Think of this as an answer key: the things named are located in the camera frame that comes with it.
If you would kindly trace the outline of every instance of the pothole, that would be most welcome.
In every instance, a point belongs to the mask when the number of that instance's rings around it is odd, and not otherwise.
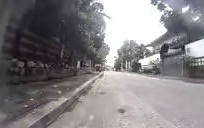
[[[124,108],[119,108],[118,109],[118,113],[124,114],[126,112],[126,110]]]

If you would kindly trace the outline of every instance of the curb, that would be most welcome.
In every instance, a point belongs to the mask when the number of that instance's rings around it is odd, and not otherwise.
[[[74,101],[78,100],[78,98],[85,93],[87,90],[90,89],[90,86],[99,78],[104,76],[104,72],[100,73],[99,75],[91,78],[90,80],[86,81],[84,84],[82,84],[79,88],[74,90],[71,93],[71,96],[67,99],[61,98],[57,102],[59,103],[51,103],[52,107],[48,110],[49,112],[44,114],[43,116],[37,117],[37,119],[33,119],[35,117],[34,114],[27,115],[26,119],[21,119],[20,121],[17,121],[11,125],[9,125],[7,128],[14,128],[22,126],[22,128],[46,128],[51,123],[53,123]]]

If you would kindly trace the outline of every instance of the concrete curb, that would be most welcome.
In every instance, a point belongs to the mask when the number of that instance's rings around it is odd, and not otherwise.
[[[100,73],[94,78],[88,80],[84,84],[82,84],[79,88],[77,88],[72,94],[71,97],[64,102],[62,105],[58,106],[56,109],[51,111],[48,115],[44,116],[36,123],[32,124],[30,128],[46,128],[49,126],[54,120],[57,119],[75,100],[77,100],[87,88],[92,85],[97,79],[101,78],[104,73]]]
[[[47,108],[38,108],[35,113],[30,113],[25,118],[20,119],[20,121],[14,122],[7,126],[7,128],[20,127],[22,128],[46,128],[53,121],[55,121],[74,101],[78,100],[78,98],[90,89],[91,85],[99,78],[103,77],[104,73],[100,73],[99,75],[91,78],[82,84],[79,88],[74,90],[71,93],[71,96],[67,99],[61,97],[58,101],[54,103],[49,103],[49,107]]]

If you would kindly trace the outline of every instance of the building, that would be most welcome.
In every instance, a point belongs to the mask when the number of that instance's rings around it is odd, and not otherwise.
[[[146,47],[152,47],[154,54],[139,62],[142,63],[142,65],[148,65],[151,61],[160,60],[160,70],[162,75],[182,76],[184,75],[184,46],[187,43],[186,33],[180,32],[172,34],[166,32],[150,44],[146,45]]]

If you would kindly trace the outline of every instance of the asphalt road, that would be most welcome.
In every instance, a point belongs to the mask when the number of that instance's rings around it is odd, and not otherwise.
[[[50,128],[204,128],[204,85],[106,72]]]

